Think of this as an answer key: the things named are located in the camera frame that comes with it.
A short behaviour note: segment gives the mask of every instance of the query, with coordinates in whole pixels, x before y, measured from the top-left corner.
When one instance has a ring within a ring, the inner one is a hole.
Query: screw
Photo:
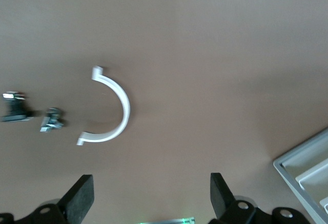
[[[46,214],[50,211],[50,208],[43,208],[40,210],[40,214]]]
[[[239,202],[238,207],[240,207],[242,210],[247,210],[249,208],[248,204],[245,202]]]
[[[280,210],[280,214],[286,218],[292,218],[293,214],[289,210]]]

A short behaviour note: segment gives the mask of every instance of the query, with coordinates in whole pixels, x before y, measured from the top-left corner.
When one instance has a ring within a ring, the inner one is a hole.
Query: semicircular bracket
[[[95,80],[96,82],[101,82],[105,84],[116,93],[116,95],[118,96],[119,100],[122,103],[123,119],[115,129],[107,133],[98,133],[98,134],[88,133],[88,132],[81,133],[79,139],[77,140],[78,146],[82,146],[84,142],[98,143],[98,142],[109,141],[111,139],[116,138],[121,132],[123,132],[123,130],[128,124],[129,117],[130,117],[130,112],[131,112],[130,101],[123,88],[112,79],[103,76],[103,68],[99,66],[93,67],[92,79]]]

